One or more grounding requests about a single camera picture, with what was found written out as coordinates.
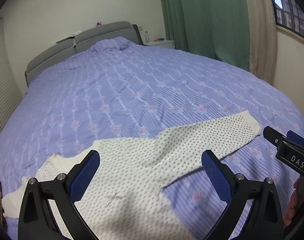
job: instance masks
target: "window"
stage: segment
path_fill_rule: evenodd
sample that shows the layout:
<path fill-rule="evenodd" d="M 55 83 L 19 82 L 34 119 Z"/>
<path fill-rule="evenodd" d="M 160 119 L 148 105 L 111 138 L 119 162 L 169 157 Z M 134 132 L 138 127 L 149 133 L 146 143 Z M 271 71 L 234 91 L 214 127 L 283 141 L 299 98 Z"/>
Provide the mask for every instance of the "window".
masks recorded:
<path fill-rule="evenodd" d="M 276 23 L 304 38 L 304 13 L 295 0 L 272 0 Z"/>

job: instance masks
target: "window frame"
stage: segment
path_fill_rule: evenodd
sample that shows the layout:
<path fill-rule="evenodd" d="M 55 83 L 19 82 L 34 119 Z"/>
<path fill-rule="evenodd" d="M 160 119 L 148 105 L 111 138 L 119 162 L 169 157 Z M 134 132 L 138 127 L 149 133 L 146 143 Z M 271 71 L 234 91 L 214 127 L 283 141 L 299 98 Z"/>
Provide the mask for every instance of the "window frame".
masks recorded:
<path fill-rule="evenodd" d="M 302 37 L 304 39 L 304 35 L 301 34 L 301 21 L 304 23 L 304 19 L 302 19 L 300 17 L 300 13 L 299 13 L 299 9 L 301 10 L 301 8 L 299 8 L 299 5 L 298 5 L 296 0 L 293 0 L 293 1 L 295 1 L 294 5 L 292 4 L 292 0 L 288 0 L 288 6 L 289 6 L 289 9 L 290 9 L 290 12 L 285 11 L 283 8 L 279 9 L 281 11 L 281 22 L 282 22 L 282 16 L 284 16 L 284 18 L 287 19 L 285 17 L 286 13 L 290 14 L 291 27 L 288 27 L 287 25 L 284 25 L 284 24 L 278 22 L 278 18 L 277 18 L 277 9 L 278 8 L 276 8 L 275 0 L 272 0 L 273 9 L 274 9 L 275 23 L 276 23 L 276 25 L 279 25 L 279 26 L 291 31 L 291 32 L 295 33 L 296 35 L 299 35 L 300 37 Z M 295 30 L 295 18 L 297 18 L 297 20 L 298 20 L 299 31 Z"/>

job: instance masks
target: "screw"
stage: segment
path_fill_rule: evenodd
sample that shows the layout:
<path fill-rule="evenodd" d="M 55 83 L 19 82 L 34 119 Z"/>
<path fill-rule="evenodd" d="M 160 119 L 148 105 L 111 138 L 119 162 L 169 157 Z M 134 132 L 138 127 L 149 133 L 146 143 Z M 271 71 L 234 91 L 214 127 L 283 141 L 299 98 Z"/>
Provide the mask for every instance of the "screw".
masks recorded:
<path fill-rule="evenodd" d="M 236 178 L 239 179 L 239 180 L 244 180 L 245 177 L 244 177 L 243 174 L 238 173 L 238 174 L 236 174 Z"/>
<path fill-rule="evenodd" d="M 272 184 L 274 182 L 272 178 L 266 178 L 266 181 L 268 182 L 268 184 Z"/>
<path fill-rule="evenodd" d="M 65 178 L 65 174 L 64 173 L 60 173 L 58 176 L 57 176 L 57 179 L 58 180 L 63 180 Z"/>
<path fill-rule="evenodd" d="M 29 179 L 29 184 L 33 185 L 35 183 L 35 178 Z"/>

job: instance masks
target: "green curtain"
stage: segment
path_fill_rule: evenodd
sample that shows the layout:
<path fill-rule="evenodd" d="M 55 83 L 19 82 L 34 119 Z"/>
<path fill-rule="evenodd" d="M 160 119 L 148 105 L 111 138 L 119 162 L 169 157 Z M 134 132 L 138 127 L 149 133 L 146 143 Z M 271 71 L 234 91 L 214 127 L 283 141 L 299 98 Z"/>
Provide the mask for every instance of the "green curtain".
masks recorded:
<path fill-rule="evenodd" d="M 167 39 L 177 49 L 249 71 L 246 0 L 161 0 Z"/>

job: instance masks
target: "nightstand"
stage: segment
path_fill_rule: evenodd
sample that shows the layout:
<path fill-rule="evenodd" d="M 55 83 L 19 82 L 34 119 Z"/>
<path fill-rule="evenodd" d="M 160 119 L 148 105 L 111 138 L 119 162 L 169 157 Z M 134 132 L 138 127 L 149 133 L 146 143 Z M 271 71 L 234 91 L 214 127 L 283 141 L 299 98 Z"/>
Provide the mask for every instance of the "nightstand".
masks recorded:
<path fill-rule="evenodd" d="M 150 42 L 143 42 L 145 46 L 158 46 L 167 49 L 175 49 L 175 41 L 150 41 Z"/>

